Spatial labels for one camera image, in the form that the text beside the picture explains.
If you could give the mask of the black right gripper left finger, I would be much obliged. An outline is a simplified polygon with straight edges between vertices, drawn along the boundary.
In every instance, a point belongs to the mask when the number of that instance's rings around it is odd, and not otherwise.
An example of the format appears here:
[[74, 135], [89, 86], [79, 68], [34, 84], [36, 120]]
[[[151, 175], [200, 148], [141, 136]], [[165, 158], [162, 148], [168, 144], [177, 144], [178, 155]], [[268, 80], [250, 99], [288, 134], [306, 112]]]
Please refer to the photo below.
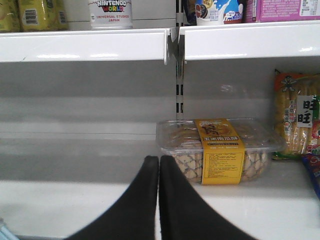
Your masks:
[[68, 240], [154, 240], [159, 158], [146, 156], [124, 193], [103, 214]]

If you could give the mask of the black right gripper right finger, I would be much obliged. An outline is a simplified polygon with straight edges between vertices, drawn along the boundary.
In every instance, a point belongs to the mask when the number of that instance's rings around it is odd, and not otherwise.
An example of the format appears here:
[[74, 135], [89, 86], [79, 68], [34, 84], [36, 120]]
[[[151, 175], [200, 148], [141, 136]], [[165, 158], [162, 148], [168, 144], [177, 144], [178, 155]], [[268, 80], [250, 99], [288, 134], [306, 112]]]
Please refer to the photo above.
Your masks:
[[163, 240], [255, 239], [209, 206], [169, 155], [160, 158], [159, 216]]

